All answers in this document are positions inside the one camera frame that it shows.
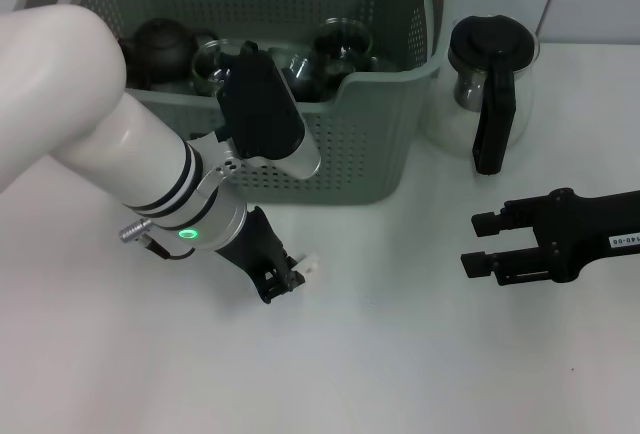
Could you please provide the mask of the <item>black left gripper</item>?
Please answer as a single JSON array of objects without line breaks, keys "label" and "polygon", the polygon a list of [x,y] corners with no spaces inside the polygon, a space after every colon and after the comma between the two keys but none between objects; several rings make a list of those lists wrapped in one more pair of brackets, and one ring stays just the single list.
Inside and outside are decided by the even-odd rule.
[{"label": "black left gripper", "polygon": [[249,275],[265,304],[305,283],[260,207],[247,214],[239,233],[216,253]]}]

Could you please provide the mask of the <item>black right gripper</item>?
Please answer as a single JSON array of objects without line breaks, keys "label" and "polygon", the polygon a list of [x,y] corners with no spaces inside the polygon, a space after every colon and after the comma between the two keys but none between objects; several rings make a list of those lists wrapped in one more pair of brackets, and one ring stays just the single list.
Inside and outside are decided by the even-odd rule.
[{"label": "black right gripper", "polygon": [[557,189],[531,200],[506,201],[498,213],[475,214],[477,237],[533,227],[540,248],[463,254],[470,279],[494,275],[500,286],[552,280],[568,283],[586,265],[639,252],[639,193],[582,197]]}]

